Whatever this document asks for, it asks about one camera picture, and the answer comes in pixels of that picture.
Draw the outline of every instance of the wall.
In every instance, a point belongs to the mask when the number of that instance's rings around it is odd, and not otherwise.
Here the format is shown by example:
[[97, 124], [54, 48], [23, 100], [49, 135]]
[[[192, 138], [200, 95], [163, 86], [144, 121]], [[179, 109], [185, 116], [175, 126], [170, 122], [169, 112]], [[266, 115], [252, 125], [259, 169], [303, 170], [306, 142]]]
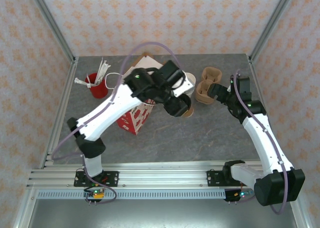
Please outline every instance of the wall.
[[320, 0], [292, 0], [255, 65], [286, 155], [302, 168], [309, 213], [320, 224]]
[[12, 227], [70, 64], [33, 0], [0, 3], [0, 227]]
[[[279, 0], [45, 0], [73, 54], [250, 54]], [[148, 47], [154, 54], [166, 54]]]

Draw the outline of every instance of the red and white box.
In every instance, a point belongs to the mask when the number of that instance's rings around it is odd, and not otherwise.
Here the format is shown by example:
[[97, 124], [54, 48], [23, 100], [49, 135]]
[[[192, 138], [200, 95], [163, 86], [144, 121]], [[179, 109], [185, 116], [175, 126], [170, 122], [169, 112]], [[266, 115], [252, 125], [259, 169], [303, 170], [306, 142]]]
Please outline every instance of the red and white box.
[[[133, 69], [136, 68], [161, 68], [163, 65], [158, 63], [156, 60], [150, 56], [143, 56], [140, 61], [134, 66], [131, 67], [123, 77], [130, 74]], [[147, 100], [146, 103], [154, 104], [154, 101]], [[140, 104], [130, 111], [126, 112], [121, 116], [116, 123], [118, 126], [124, 130], [131, 132], [132, 134], [137, 135], [141, 130], [143, 124], [149, 117], [153, 109], [152, 105]]]

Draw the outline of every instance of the wire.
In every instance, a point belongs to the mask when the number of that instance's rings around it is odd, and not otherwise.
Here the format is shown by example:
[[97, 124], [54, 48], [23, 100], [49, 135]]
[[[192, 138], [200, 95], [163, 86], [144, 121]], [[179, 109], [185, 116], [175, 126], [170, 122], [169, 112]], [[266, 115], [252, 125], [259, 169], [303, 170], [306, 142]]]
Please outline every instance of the wire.
[[271, 205], [271, 209], [273, 210], [273, 212], [275, 214], [282, 214], [283, 211], [285, 210], [285, 206], [286, 206], [286, 202], [287, 202], [287, 198], [288, 198], [288, 174], [286, 171], [286, 167], [284, 165], [284, 163], [282, 162], [282, 158], [281, 155], [279, 153], [279, 150], [277, 148], [277, 145], [274, 141], [274, 139], [272, 138], [272, 136], [270, 135], [270, 133], [268, 132], [268, 130], [266, 129], [266, 127], [254, 116], [254, 114], [250, 111], [250, 109], [246, 106], [246, 104], [243, 102], [243, 100], [241, 99], [241, 96], [239, 94], [238, 91], [238, 87], [237, 87], [237, 76], [239, 74], [239, 70], [236, 71], [236, 73], [233, 76], [233, 85], [234, 85], [234, 90], [235, 90], [235, 94], [239, 100], [239, 102], [241, 103], [241, 105], [243, 106], [243, 108], [248, 112], [248, 114], [255, 120], [255, 122], [257, 122], [257, 124], [262, 128], [262, 130], [264, 131], [264, 133], [268, 136], [271, 144], [273, 145], [274, 151], [277, 155], [277, 158], [279, 160], [279, 163], [281, 165], [282, 171], [283, 171], [283, 177], [284, 177], [284, 195], [283, 195], [283, 201], [282, 201], [282, 205], [279, 211], [276, 211], [275, 208]]
[[122, 75], [119, 74], [119, 73], [108, 73], [108, 74], [104, 77], [104, 85], [105, 85], [105, 87], [106, 87], [107, 89], [113, 90], [113, 89], [115, 89], [115, 88], [109, 88], [109, 87], [107, 86], [107, 77], [108, 77], [109, 74], [118, 74], [118, 75], [120, 75], [121, 77], [122, 77]]
[[98, 116], [100, 116], [105, 110], [107, 110], [107, 108], [111, 105], [111, 103], [114, 101], [114, 99], [116, 98], [116, 95], [117, 95], [117, 91], [118, 91], [118, 88], [121, 84], [121, 81], [122, 81], [122, 75], [124, 74], [124, 71], [125, 71], [125, 67], [126, 67], [126, 64], [129, 60], [129, 58], [136, 52], [138, 51], [140, 48], [144, 47], [144, 46], [147, 46], [147, 45], [157, 45], [157, 46], [160, 46], [164, 49], [166, 49], [173, 57], [173, 59], [176, 61], [178, 67], [180, 69], [182, 69], [182, 66], [178, 60], [178, 58], [176, 57], [176, 55], [166, 46], [166, 45], [163, 45], [161, 43], [158, 43], [158, 42], [145, 42], [145, 43], [142, 43], [142, 44], [139, 44], [137, 45], [135, 48], [133, 48], [131, 50], [131, 52], [125, 57], [125, 59], [123, 60], [122, 64], [121, 64], [121, 67], [120, 67], [120, 76], [117, 80], [117, 83], [116, 83], [116, 86], [112, 92], [112, 95], [111, 95], [111, 100], [109, 103], [107, 103], [107, 105], [101, 109], [98, 113], [96, 113], [96, 115], [94, 115], [93, 117], [91, 117], [90, 119], [88, 119], [87, 121], [85, 121], [83, 124], [81, 124], [79, 127], [77, 127], [75, 130], [73, 130], [70, 134], [68, 134], [62, 141], [59, 142], [59, 144], [57, 145], [57, 147], [55, 148], [55, 150], [52, 152], [52, 160], [56, 160], [55, 156], [56, 154], [58, 153], [58, 151], [61, 149], [62, 145], [69, 139], [71, 138], [75, 133], [77, 133], [80, 129], [82, 129], [84, 126], [86, 126], [87, 124], [89, 124], [91, 121], [93, 121], [94, 119], [96, 119]]
[[76, 158], [78, 156], [80, 157], [81, 154], [82, 154], [81, 152], [72, 152], [70, 154], [66, 154], [66, 155], [63, 155], [63, 156], [60, 156], [60, 157], [53, 158], [53, 156], [52, 156], [52, 160], [57, 161], [57, 160], [65, 159], [65, 158], [73, 159], [73, 158]]
[[91, 188], [94, 188], [94, 186], [91, 186], [91, 187], [89, 186], [89, 187], [85, 188], [83, 191], [84, 191], [84, 192], [91, 192], [91, 190], [89, 190], [89, 189], [91, 189]]
[[239, 201], [237, 201], [237, 203], [245, 203], [245, 202], [248, 202], [248, 201], [250, 201], [250, 200], [253, 200], [255, 197], [256, 197], [256, 195], [253, 194], [253, 196], [251, 196], [250, 198], [248, 198], [248, 199], [243, 199], [243, 200], [239, 200]]
[[145, 103], [145, 102], [142, 102], [142, 103], [145, 104], [145, 105], [150, 105], [150, 106], [156, 105], [156, 104], [149, 104], [149, 103]]
[[[83, 157], [83, 163], [85, 164], [85, 156], [83, 155], [82, 157]], [[85, 172], [86, 177], [87, 177], [91, 182], [93, 182], [93, 183], [95, 183], [95, 184], [98, 184], [98, 185], [101, 186], [101, 187], [107, 188], [107, 189], [111, 190], [111, 191], [114, 193], [114, 197], [113, 197], [112, 199], [108, 199], [108, 200], [105, 200], [105, 201], [101, 201], [101, 202], [99, 202], [99, 203], [96, 203], [96, 202], [95, 202], [95, 204], [107, 204], [107, 203], [110, 203], [110, 202], [113, 202], [113, 201], [116, 200], [116, 198], [117, 198], [118, 195], [117, 195], [117, 192], [116, 192], [114, 189], [112, 189], [111, 187], [109, 187], [109, 186], [107, 186], [107, 185], [105, 185], [105, 184], [101, 184], [101, 183], [95, 181], [94, 179], [92, 179], [92, 178], [89, 176], [88, 171], [87, 171], [87, 168], [86, 168], [85, 165], [83, 165], [83, 169], [84, 169], [84, 172]], [[90, 204], [91, 201], [88, 200], [88, 196], [89, 196], [89, 195], [90, 195], [90, 193], [86, 195], [85, 200], [86, 200], [86, 202], [88, 202], [88, 203]]]

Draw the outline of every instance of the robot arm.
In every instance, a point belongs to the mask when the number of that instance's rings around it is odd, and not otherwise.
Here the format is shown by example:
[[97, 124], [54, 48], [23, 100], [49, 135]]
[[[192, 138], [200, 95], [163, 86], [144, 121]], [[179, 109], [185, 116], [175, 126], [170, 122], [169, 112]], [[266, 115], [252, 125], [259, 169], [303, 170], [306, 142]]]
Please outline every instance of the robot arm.
[[[237, 77], [236, 80], [241, 99], [255, 118], [266, 127], [279, 151], [282, 159], [281, 164], [284, 165], [288, 177], [287, 201], [296, 200], [305, 180], [305, 175], [301, 169], [294, 169], [281, 150], [271, 130], [262, 103], [259, 100], [252, 100], [249, 77]], [[231, 115], [243, 125], [253, 141], [263, 168], [263, 171], [254, 170], [241, 160], [226, 162], [222, 170], [226, 182], [237, 180], [246, 184], [246, 186], [254, 190], [258, 202], [263, 206], [282, 203], [284, 197], [284, 172], [282, 166], [265, 130], [262, 130], [254, 118], [250, 117], [240, 104], [235, 94], [233, 76], [230, 78], [230, 88], [227, 89], [222, 85], [212, 84], [208, 90], [208, 95], [212, 98], [216, 97], [218, 101], [225, 104]]]
[[163, 104], [170, 115], [181, 116], [191, 106], [191, 100], [184, 92], [192, 87], [193, 84], [186, 78], [185, 73], [172, 61], [168, 61], [160, 69], [134, 69], [124, 78], [124, 82], [119, 86], [112, 103], [111, 97], [109, 97], [88, 115], [78, 120], [69, 119], [67, 122], [69, 128], [71, 131], [75, 130], [103, 110], [108, 103], [111, 103], [98, 118], [74, 134], [76, 143], [84, 154], [84, 162], [89, 176], [95, 177], [103, 171], [101, 154], [106, 147], [100, 136], [111, 124], [127, 111], [148, 99], [154, 100], [156, 104]]

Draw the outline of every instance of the metal frame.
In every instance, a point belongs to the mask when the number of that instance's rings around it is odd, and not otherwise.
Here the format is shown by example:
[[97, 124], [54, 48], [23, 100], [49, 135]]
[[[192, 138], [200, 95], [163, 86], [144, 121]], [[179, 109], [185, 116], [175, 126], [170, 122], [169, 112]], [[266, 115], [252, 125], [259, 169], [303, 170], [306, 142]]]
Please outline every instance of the metal frame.
[[[290, 0], [280, 0], [273, 12], [268, 24], [260, 36], [252, 54], [248, 57], [250, 68], [253, 74], [255, 84], [258, 89], [260, 100], [263, 104], [263, 97], [257, 82], [255, 74], [254, 61], [259, 56], [264, 44], [276, 26], [281, 14]], [[57, 145], [59, 135], [64, 119], [64, 113], [67, 108], [68, 99], [72, 87], [73, 77], [78, 64], [78, 58], [74, 58], [67, 42], [53, 19], [44, 0], [35, 0], [41, 13], [48, 22], [58, 42], [60, 43], [65, 55], [72, 61], [68, 77], [63, 89], [59, 109], [56, 114], [51, 137], [47, 145], [47, 152], [43, 157], [40, 169], [32, 170], [27, 183], [22, 204], [14, 227], [28, 227], [32, 213], [36, 204], [39, 190], [49, 190], [54, 187], [55, 190], [79, 190], [81, 188], [73, 187], [75, 170], [81, 168], [79, 165], [53, 165], [51, 152]], [[144, 190], [144, 189], [175, 189], [175, 190], [207, 190], [206, 171], [210, 169], [221, 170], [225, 161], [190, 161], [190, 162], [159, 162], [159, 163], [125, 163], [104, 165], [105, 170], [120, 171], [119, 187], [117, 190]], [[246, 163], [256, 169], [262, 170], [260, 161], [246, 161]], [[226, 187], [211, 187], [214, 190]], [[298, 199], [291, 202], [292, 211], [298, 227], [313, 227], [312, 220], [308, 214], [303, 190]]]
[[39, 7], [44, 19], [47, 21], [48, 25], [50, 26], [54, 36], [56, 37], [57, 41], [59, 42], [64, 54], [66, 57], [72, 62], [75, 57], [72, 54], [72, 51], [66, 42], [62, 32], [60, 31], [55, 19], [53, 18], [49, 8], [47, 7], [45, 0], [34, 0], [37, 6]]
[[[172, 192], [194, 192], [195, 190], [216, 192], [227, 187], [208, 187], [206, 171], [222, 169], [224, 163], [225, 161], [117, 163], [104, 165], [103, 169], [120, 172], [118, 187], [114, 188], [120, 192], [137, 190], [151, 190], [152, 192], [168, 189], [174, 190]], [[246, 163], [254, 169], [262, 170], [260, 161], [251, 160]], [[81, 166], [76, 164], [50, 165], [49, 163], [44, 169], [32, 170], [14, 227], [29, 226], [39, 192], [83, 189], [73, 186], [77, 168]]]
[[275, 8], [273, 14], [271, 15], [268, 23], [266, 24], [264, 31], [262, 32], [258, 42], [256, 43], [251, 55], [249, 56], [249, 59], [254, 62], [256, 60], [265, 45], [265, 43], [268, 40], [268, 37], [272, 33], [273, 29], [275, 28], [281, 14], [284, 12], [286, 9], [288, 3], [290, 0], [280, 0], [277, 7]]
[[65, 79], [63, 92], [60, 98], [59, 108], [56, 112], [55, 121], [51, 130], [51, 135], [50, 135], [48, 144], [46, 146], [46, 152], [44, 153], [42, 157], [42, 162], [39, 166], [40, 169], [42, 169], [45, 166], [45, 162], [47, 160], [48, 154], [51, 153], [53, 148], [56, 147], [58, 144], [62, 124], [64, 121], [65, 112], [68, 105], [71, 87], [72, 87], [76, 69], [77, 69], [78, 60], [79, 60], [79, 57], [76, 57], [75, 60], [71, 63], [68, 75]]

